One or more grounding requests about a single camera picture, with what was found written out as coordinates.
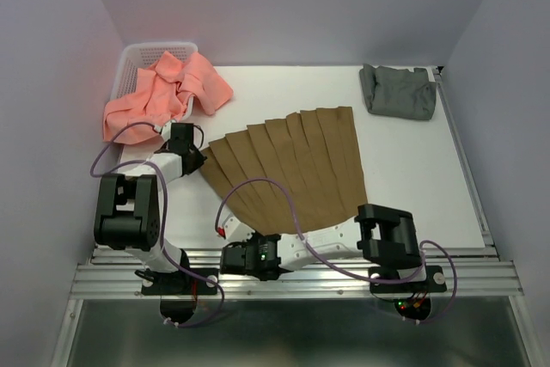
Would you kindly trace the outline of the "tan brown skirt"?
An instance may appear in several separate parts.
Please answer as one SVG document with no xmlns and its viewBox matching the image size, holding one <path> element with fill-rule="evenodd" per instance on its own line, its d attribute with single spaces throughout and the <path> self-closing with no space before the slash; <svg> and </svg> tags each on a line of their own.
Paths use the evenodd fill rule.
<svg viewBox="0 0 550 367">
<path fill-rule="evenodd" d="M 262 235 L 343 223 L 367 203 L 351 107 L 248 125 L 209 143 L 200 169 L 230 211 Z"/>
</svg>

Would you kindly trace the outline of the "grey pleated skirt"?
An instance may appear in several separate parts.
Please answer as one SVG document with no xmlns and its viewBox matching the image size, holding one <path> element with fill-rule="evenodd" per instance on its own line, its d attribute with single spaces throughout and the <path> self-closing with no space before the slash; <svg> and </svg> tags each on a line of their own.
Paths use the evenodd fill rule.
<svg viewBox="0 0 550 367">
<path fill-rule="evenodd" d="M 432 119 L 437 85 L 426 69 L 410 71 L 365 64 L 358 75 L 368 113 L 414 121 Z"/>
</svg>

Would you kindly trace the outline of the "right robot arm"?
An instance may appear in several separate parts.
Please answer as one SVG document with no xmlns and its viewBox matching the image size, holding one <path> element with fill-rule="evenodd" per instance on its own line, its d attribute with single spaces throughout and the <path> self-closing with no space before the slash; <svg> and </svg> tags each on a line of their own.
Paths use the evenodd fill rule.
<svg viewBox="0 0 550 367">
<path fill-rule="evenodd" d="M 316 261 L 363 258 L 379 266 L 379 278 L 406 290 L 416 289 L 427 278 L 408 211 L 361 205 L 356 217 L 302 235 L 262 235 L 234 216 L 223 225 L 228 241 L 221 254 L 223 274 L 268 281 Z"/>
</svg>

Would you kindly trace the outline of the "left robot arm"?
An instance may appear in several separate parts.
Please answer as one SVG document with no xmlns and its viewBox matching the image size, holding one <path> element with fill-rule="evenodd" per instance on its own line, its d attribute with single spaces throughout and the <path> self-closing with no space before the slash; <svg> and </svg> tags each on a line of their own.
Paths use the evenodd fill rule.
<svg viewBox="0 0 550 367">
<path fill-rule="evenodd" d="M 90 175 L 100 180 L 95 212 L 95 243 L 125 251 L 144 265 L 137 271 L 144 286 L 185 291 L 196 278 L 190 272 L 186 252 L 165 240 L 168 215 L 168 183 L 190 175 L 206 157 L 195 144 L 193 123 L 170 121 L 154 132 L 163 144 L 143 160 L 122 162 L 98 173 L 94 160 Z"/>
</svg>

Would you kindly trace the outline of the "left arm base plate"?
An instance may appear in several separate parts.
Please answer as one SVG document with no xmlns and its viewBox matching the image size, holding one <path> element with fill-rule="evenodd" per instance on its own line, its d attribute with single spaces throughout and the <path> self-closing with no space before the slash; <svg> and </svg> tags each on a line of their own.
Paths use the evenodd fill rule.
<svg viewBox="0 0 550 367">
<path fill-rule="evenodd" d="M 193 268 L 203 278 L 208 278 L 208 283 L 197 280 L 181 271 L 153 272 L 149 268 L 136 270 L 134 273 L 142 280 L 141 294 L 144 296 L 191 296 L 198 295 L 215 296 L 218 289 L 211 281 L 217 280 L 218 270 L 215 268 Z"/>
</svg>

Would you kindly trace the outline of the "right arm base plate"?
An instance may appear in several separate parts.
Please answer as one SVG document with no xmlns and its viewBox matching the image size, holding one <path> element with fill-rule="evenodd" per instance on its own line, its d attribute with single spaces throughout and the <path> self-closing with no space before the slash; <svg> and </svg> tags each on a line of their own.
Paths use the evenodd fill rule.
<svg viewBox="0 0 550 367">
<path fill-rule="evenodd" d="M 398 284 L 370 284 L 370 292 L 375 295 L 412 295 L 413 293 L 443 293 L 447 291 L 446 279 L 440 266 L 424 266 L 420 273 L 410 278 L 416 268 L 395 270 L 383 266 L 374 266 L 369 269 L 370 278 L 397 280 Z"/>
</svg>

